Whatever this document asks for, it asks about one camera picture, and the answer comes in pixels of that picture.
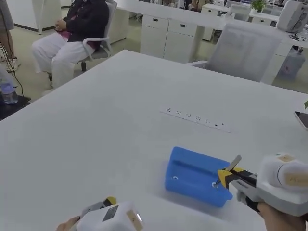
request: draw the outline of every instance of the white wall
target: white wall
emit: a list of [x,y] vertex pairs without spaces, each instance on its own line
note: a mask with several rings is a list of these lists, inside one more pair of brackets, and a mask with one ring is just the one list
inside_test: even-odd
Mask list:
[[72,5],[71,0],[61,0],[61,6],[70,6]]
[[[44,0],[7,0],[14,23],[38,29]],[[54,26],[61,19],[60,0],[45,0],[43,28]]]
[[[43,0],[32,0],[35,12],[36,25],[40,24],[40,14]],[[62,19],[60,0],[45,0],[42,18],[43,28],[54,26],[57,20]]]
[[7,0],[14,23],[37,28],[32,0]]

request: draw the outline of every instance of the blue sponge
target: blue sponge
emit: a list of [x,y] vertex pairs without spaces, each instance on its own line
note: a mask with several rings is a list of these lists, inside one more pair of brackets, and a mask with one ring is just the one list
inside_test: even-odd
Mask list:
[[217,170],[230,163],[208,155],[174,147],[168,164],[165,188],[168,191],[192,197],[216,207],[223,207],[232,194],[221,184],[213,188],[218,179]]

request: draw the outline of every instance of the human hand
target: human hand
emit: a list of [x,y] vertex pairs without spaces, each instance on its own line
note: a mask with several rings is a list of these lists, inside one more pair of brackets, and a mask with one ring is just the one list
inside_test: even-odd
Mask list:
[[258,210],[264,219],[267,231],[305,231],[306,221],[302,217],[288,215],[266,203],[259,203]]
[[56,26],[56,30],[59,30],[59,31],[66,30],[66,21],[58,20],[55,26]]
[[69,231],[73,225],[79,221],[80,216],[69,219],[66,223],[62,223],[58,226],[56,231]]

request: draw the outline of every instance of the person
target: person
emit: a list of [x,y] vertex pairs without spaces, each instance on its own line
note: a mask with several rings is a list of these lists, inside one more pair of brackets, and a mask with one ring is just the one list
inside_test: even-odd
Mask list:
[[192,0],[191,11],[201,12],[202,6],[210,3],[209,0]]
[[[258,210],[264,219],[267,231],[305,231],[305,217],[294,217],[284,214],[269,206],[266,203],[259,203]],[[60,224],[56,231],[69,231],[80,217],[69,219],[67,222]]]
[[74,217],[69,219],[67,222],[60,224],[56,231],[69,231],[73,225],[75,225],[77,223],[77,221],[79,221],[80,217]]
[[14,45],[10,32],[10,30],[14,29],[14,23],[6,0],[0,0],[0,10],[0,43],[6,53],[0,56],[0,62],[5,62],[7,56],[6,70],[14,72],[17,71],[20,62],[14,54]]
[[56,32],[32,44],[36,71],[48,73],[51,90],[72,80],[75,64],[99,48],[99,41],[85,46],[82,41],[104,37],[108,20],[109,8],[105,0],[75,0],[67,17],[56,22]]

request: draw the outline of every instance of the water bottle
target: water bottle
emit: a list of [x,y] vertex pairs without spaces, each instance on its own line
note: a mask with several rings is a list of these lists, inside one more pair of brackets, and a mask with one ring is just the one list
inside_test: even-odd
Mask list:
[[302,52],[303,49],[298,51],[290,50],[277,74],[278,78],[286,80],[296,79],[298,71],[306,60]]
[[18,96],[11,83],[2,82],[0,87],[3,101],[5,104],[15,104],[18,102]]

